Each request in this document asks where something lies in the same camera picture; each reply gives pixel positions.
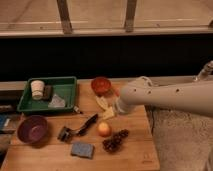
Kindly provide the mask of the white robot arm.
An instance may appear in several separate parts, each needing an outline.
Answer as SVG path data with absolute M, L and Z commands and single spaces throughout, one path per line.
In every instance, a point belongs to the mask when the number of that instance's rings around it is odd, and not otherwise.
M 154 85 L 141 76 L 125 84 L 114 103 L 118 114 L 128 114 L 137 105 L 151 105 L 213 117 L 213 60 L 206 63 L 192 82 L 173 85 Z

